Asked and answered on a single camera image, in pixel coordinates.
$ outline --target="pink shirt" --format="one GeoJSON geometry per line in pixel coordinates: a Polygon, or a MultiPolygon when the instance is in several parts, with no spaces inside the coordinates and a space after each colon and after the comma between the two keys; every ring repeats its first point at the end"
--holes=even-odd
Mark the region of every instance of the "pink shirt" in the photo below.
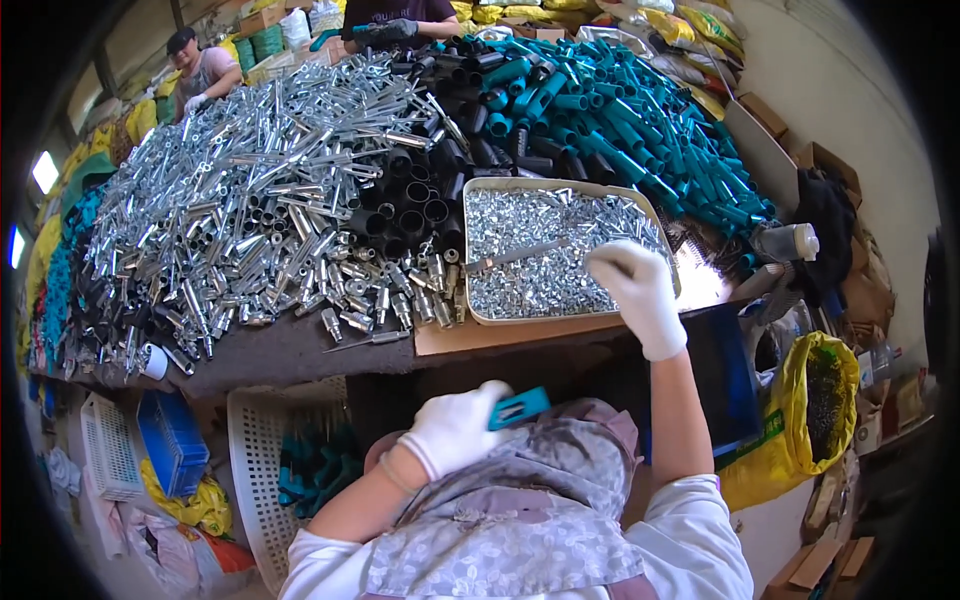
{"type": "Polygon", "coordinates": [[[189,74],[181,73],[177,80],[177,87],[174,91],[177,111],[183,111],[183,106],[187,100],[204,93],[236,65],[237,61],[233,59],[230,52],[220,46],[201,50],[197,66],[189,74]]]}

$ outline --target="black cap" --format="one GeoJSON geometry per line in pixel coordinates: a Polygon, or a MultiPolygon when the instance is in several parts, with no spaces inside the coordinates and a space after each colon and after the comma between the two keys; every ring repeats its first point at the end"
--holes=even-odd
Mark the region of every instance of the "black cap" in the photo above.
{"type": "Polygon", "coordinates": [[[197,32],[193,31],[192,27],[184,27],[179,30],[167,40],[167,56],[172,57],[177,52],[186,47],[186,44],[191,39],[194,39],[197,36],[197,32]]]}

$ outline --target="blue plastic crate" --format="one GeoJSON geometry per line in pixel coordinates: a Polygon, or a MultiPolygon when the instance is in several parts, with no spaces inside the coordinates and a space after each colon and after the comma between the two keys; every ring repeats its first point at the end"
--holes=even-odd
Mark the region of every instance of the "blue plastic crate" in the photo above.
{"type": "Polygon", "coordinates": [[[196,493],[210,451],[186,399],[179,393],[144,392],[136,423],[167,497],[196,493]]]}

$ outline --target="worker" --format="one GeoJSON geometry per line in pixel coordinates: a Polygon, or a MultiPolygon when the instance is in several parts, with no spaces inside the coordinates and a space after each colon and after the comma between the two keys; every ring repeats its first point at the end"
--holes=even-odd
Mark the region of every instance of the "worker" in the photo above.
{"type": "Polygon", "coordinates": [[[626,532],[618,522],[639,460],[626,411],[578,400],[492,432],[494,404],[513,391],[488,381],[427,400],[297,533],[282,600],[753,597],[669,268],[633,242],[599,247],[587,265],[651,363],[656,492],[645,519],[626,532]]]}
{"type": "Polygon", "coordinates": [[[174,90],[177,102],[174,122],[199,109],[204,102],[223,98],[243,81],[240,65],[226,49],[212,46],[201,50],[193,28],[184,27],[167,40],[167,56],[180,70],[174,90]]]}
{"type": "Polygon", "coordinates": [[[367,46],[381,50],[392,44],[420,48],[460,34],[456,15],[448,0],[352,0],[344,11],[344,50],[356,54],[367,46]],[[361,25],[370,27],[355,32],[361,25]]]}

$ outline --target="gray work glove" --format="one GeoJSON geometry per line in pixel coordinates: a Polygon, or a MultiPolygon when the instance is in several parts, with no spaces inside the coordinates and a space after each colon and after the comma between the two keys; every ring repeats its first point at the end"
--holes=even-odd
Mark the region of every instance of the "gray work glove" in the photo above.
{"type": "Polygon", "coordinates": [[[361,48],[373,44],[382,44],[391,41],[400,41],[408,39],[417,34],[420,26],[417,21],[410,19],[394,19],[386,23],[375,23],[366,28],[355,28],[353,30],[353,40],[361,48]]]}

